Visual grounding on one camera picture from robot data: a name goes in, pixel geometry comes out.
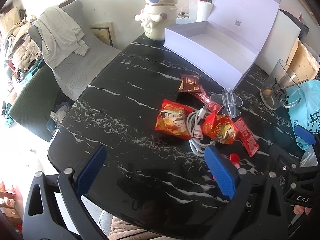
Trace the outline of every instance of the cardboard box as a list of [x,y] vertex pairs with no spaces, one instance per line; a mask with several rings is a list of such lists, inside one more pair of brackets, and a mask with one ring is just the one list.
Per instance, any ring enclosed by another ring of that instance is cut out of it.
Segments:
[[164,46],[235,90],[261,51],[281,0],[216,0],[206,22],[165,30]]
[[287,64],[299,81],[314,80],[320,69],[319,63],[299,39],[292,48]]
[[3,181],[0,179],[0,198],[5,197],[5,187]]
[[21,217],[15,209],[3,208],[5,215],[7,216],[8,222],[13,225],[22,224]]
[[5,184],[4,186],[5,186],[5,196],[6,196],[7,198],[14,199],[16,193],[15,193],[15,191],[14,191],[14,189],[13,189],[12,184],[11,184],[11,183],[10,183],[10,184],[7,183],[7,184]]
[[14,209],[14,200],[7,197],[5,197],[4,199],[0,199],[0,207]]

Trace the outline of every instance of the open box lid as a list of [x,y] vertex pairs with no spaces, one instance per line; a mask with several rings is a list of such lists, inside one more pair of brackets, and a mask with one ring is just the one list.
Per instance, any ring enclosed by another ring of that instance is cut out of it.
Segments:
[[280,1],[216,0],[208,22],[257,55],[271,31]]

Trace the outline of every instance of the white thermos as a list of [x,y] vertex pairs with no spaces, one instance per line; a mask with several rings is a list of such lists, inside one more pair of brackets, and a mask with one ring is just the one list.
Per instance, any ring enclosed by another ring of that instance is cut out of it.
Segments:
[[146,5],[136,21],[142,21],[144,33],[152,40],[163,41],[165,29],[176,24],[178,0],[145,0]]

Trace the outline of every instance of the glass cup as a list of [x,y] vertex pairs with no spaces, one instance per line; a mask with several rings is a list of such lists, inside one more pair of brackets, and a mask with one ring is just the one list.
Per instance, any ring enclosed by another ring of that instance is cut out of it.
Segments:
[[280,59],[260,89],[261,99],[271,110],[276,110],[280,106],[294,107],[301,100],[299,94],[301,85],[299,83],[300,81],[294,71]]

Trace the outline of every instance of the marble tabletop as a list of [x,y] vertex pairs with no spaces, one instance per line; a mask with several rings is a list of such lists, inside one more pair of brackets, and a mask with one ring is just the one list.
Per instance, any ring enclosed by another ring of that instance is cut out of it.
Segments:
[[[198,74],[207,94],[222,87],[206,74],[144,34],[131,43],[85,89],[54,135],[48,152],[58,171],[74,167],[97,144],[108,158],[87,197],[118,218],[155,233],[179,239],[201,238],[228,203],[202,157],[188,141],[154,130],[163,99],[177,100],[180,73]],[[288,110],[269,110],[259,89],[267,74],[253,65],[236,89],[241,116],[260,145],[250,158],[240,141],[216,144],[221,153],[237,153],[241,167],[262,175],[274,163],[268,155],[277,144],[295,157],[303,152],[294,139]],[[180,103],[201,106],[196,98]],[[279,176],[283,185],[284,177]],[[251,204],[247,203],[247,212]],[[292,219],[288,204],[288,219]]]

